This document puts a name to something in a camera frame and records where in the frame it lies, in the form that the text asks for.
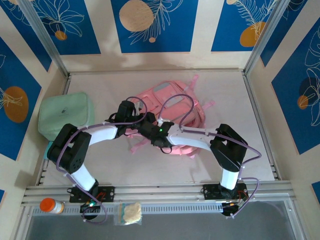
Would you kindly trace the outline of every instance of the green bag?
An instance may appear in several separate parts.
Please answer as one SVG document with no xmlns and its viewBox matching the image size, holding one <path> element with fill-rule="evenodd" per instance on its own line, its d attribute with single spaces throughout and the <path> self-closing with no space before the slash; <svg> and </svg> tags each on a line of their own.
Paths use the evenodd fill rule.
<svg viewBox="0 0 320 240">
<path fill-rule="evenodd" d="M 84 92 L 46 98 L 40 105 L 38 131 L 54 141 L 65 124 L 90 126 L 95 123 L 94 105 Z"/>
</svg>

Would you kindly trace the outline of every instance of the clear plastic bag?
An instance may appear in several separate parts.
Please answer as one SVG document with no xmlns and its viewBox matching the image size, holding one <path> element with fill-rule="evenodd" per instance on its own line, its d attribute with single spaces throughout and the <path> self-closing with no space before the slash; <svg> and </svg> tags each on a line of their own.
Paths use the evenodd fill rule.
<svg viewBox="0 0 320 240">
<path fill-rule="evenodd" d="M 142 224 L 142 208 L 139 202 L 120 203 L 114 207 L 114 225 Z"/>
</svg>

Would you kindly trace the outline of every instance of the pink backpack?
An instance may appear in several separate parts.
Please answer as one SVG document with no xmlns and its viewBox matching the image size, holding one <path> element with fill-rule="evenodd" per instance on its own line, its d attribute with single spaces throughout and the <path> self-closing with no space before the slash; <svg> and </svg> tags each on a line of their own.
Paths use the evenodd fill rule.
<svg viewBox="0 0 320 240">
<path fill-rule="evenodd" d="M 193 98 L 194 108 L 193 111 L 188 115 L 188 117 L 183 121 L 182 125 L 193 128 L 204 128 L 206 120 L 204 109 L 213 106 L 215 102 L 208 102 L 204 106 L 201 106 L 199 104 L 199 101 L 194 94 L 194 87 L 198 78 L 199 76 L 195 75 L 190 85 L 187 85 L 184 82 L 178 80 L 164 81 L 159 85 L 140 93 L 139 95 L 137 95 L 137 97 L 141 98 L 145 102 L 148 112 L 154 113 L 156 119 L 158 119 L 160 110 L 164 102 L 168 98 L 177 94 L 187 94 Z M 139 100 L 133 98 L 131 101 L 133 103 L 137 103 Z M 192 103 L 187 97 L 174 97 L 169 102 L 167 102 L 160 117 L 164 120 L 170 120 L 171 122 L 178 124 L 185 116 L 185 114 L 190 110 L 191 106 Z M 145 107 L 143 106 L 143 108 L 139 112 L 144 113 L 145 111 Z M 134 136 L 142 137 L 140 134 L 135 133 L 135 130 L 130 129 L 128 129 L 125 134 L 130 138 L 133 138 Z M 150 144 L 150 140 L 148 140 L 147 138 L 134 145 L 131 148 L 132 154 L 134 154 L 139 148 L 146 144 Z M 168 154 L 187 155 L 191 158 L 194 158 L 199 150 L 197 147 L 193 146 L 178 145 L 172 147 L 172 150 L 167 150 L 166 148 L 164 148 L 162 151 Z"/>
</svg>

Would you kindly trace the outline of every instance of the orange bottle cap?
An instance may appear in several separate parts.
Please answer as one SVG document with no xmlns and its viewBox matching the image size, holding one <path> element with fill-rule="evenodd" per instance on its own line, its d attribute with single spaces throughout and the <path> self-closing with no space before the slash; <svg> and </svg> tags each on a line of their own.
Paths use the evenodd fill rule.
<svg viewBox="0 0 320 240">
<path fill-rule="evenodd" d="M 56 206 L 56 201 L 52 198 L 45 198 L 40 203 L 40 209 L 43 212 L 50 212 L 52 211 Z"/>
</svg>

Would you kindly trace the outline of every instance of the white table surface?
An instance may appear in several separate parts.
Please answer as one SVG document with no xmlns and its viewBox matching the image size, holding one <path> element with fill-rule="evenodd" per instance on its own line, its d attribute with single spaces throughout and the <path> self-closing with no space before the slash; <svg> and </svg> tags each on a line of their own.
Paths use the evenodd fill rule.
<svg viewBox="0 0 320 240">
<path fill-rule="evenodd" d="M 190 83 L 199 75 L 195 94 L 203 105 L 215 101 L 206 113 L 206 127 L 230 125 L 248 144 L 262 153 L 262 158 L 249 163 L 242 177 L 274 180 L 270 163 L 258 129 L 256 118 L 240 71 L 179 70 L 137 71 L 72 75 L 68 93 L 86 92 L 94 104 L 95 123 L 101 123 L 116 112 L 122 100 L 167 80 Z M 101 184 L 148 185 L 218 182 L 221 167 L 214 155 L 201 150 L 194 159 L 163 154 L 152 145 L 145 145 L 135 154 L 130 148 L 137 139 L 121 136 L 99 142 L 87 152 L 85 166 Z M 255 156 L 247 151 L 245 160 Z M 49 163 L 44 185 L 69 185 L 68 179 Z"/>
</svg>

